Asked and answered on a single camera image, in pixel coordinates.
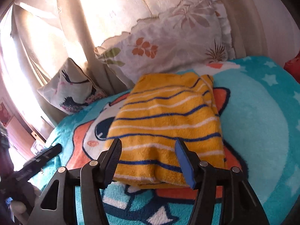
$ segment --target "yellow striped towel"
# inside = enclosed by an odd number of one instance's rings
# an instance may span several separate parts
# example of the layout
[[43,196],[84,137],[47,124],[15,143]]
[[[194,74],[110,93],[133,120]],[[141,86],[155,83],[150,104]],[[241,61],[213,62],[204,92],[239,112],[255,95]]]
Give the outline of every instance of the yellow striped towel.
[[114,180],[140,188],[186,186],[175,140],[215,167],[224,168],[221,124],[213,77],[195,73],[142,76],[113,121],[105,145],[122,141]]

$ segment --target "pillow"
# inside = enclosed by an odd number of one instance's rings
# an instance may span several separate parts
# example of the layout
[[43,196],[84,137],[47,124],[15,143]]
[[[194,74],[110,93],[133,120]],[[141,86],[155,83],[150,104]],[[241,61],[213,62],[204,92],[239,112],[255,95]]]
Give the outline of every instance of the pillow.
[[51,105],[67,114],[77,113],[92,102],[106,97],[76,63],[68,58],[48,84],[39,88]]
[[[175,73],[193,68],[193,64],[235,57],[231,28],[220,0],[182,0],[157,18],[140,20],[131,34],[120,38],[112,48],[96,54],[127,86],[124,76],[136,83],[147,73]],[[118,41],[108,40],[111,44]]]

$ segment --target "red cushion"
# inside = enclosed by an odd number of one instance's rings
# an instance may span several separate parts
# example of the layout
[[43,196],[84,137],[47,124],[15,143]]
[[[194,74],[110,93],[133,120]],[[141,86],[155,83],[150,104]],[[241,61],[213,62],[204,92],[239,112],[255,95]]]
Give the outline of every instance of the red cushion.
[[284,69],[300,84],[300,52],[294,59],[285,63]]

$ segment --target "orange flower print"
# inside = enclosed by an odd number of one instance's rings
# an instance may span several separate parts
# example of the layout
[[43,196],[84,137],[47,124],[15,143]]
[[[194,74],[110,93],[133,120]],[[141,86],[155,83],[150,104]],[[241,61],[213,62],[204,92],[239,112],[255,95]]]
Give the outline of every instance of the orange flower print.
[[151,45],[150,42],[148,41],[144,42],[143,40],[144,40],[143,37],[140,37],[136,40],[136,46],[132,50],[132,54],[139,55],[139,56],[143,56],[145,54],[148,58],[152,58],[152,59],[155,58],[158,46]]

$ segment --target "picture on wall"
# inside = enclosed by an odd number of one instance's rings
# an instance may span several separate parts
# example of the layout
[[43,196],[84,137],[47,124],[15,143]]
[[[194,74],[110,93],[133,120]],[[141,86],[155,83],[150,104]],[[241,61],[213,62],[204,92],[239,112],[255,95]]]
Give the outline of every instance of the picture on wall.
[[0,121],[3,123],[4,127],[7,126],[12,117],[13,114],[4,99],[0,99]]

